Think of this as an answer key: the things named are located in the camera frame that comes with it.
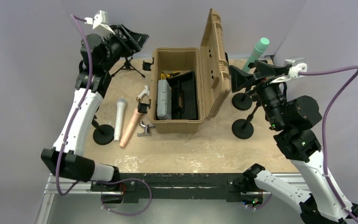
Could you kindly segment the white microphone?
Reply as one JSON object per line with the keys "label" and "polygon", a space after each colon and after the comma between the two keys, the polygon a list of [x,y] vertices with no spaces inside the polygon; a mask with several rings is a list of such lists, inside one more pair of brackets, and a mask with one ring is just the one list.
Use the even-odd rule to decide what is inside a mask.
{"label": "white microphone", "polygon": [[117,100],[116,106],[116,120],[115,120],[115,131],[114,131],[114,141],[120,141],[121,138],[121,130],[122,130],[122,123],[124,118],[124,110],[126,107],[127,101],[124,98],[119,98]]}

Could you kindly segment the pink microphone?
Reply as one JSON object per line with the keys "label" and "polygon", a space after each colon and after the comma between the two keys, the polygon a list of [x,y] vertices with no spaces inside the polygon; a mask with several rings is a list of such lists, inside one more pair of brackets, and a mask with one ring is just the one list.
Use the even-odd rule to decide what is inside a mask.
{"label": "pink microphone", "polygon": [[142,116],[143,114],[141,112],[138,111],[138,109],[134,109],[134,112],[133,112],[133,115],[129,121],[129,124],[120,140],[120,143],[119,143],[119,146],[121,148],[124,148],[128,141],[129,141],[129,138],[131,137],[137,123],[138,123],[138,120],[140,119],[140,117]]}

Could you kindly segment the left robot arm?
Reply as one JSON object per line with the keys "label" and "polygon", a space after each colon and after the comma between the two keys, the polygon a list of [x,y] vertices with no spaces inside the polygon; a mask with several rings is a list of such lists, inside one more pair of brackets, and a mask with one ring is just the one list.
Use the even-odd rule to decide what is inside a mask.
{"label": "left robot arm", "polygon": [[68,118],[52,148],[42,150],[41,159],[55,176],[81,182],[100,181],[107,190],[114,191],[120,186],[118,168],[85,158],[86,137],[94,126],[100,143],[113,140],[114,128],[98,126],[95,113],[110,85],[111,68],[120,58],[140,52],[149,35],[132,32],[122,24],[110,28],[107,34],[92,33],[81,41],[82,60]]}

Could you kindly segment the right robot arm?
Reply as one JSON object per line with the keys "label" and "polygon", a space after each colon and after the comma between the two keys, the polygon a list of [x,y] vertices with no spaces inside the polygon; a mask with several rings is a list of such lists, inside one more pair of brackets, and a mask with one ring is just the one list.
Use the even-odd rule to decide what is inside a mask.
{"label": "right robot arm", "polygon": [[303,77],[307,64],[302,58],[286,60],[284,66],[254,61],[255,72],[246,73],[229,66],[232,91],[245,89],[254,95],[257,107],[265,111],[277,147],[297,168],[308,190],[302,190],[254,164],[234,186],[241,192],[264,190],[294,208],[306,224],[344,224],[348,218],[358,220],[358,204],[352,203],[340,190],[327,166],[325,141],[319,142],[313,126],[326,123],[317,101],[310,96],[287,100],[280,84]]}

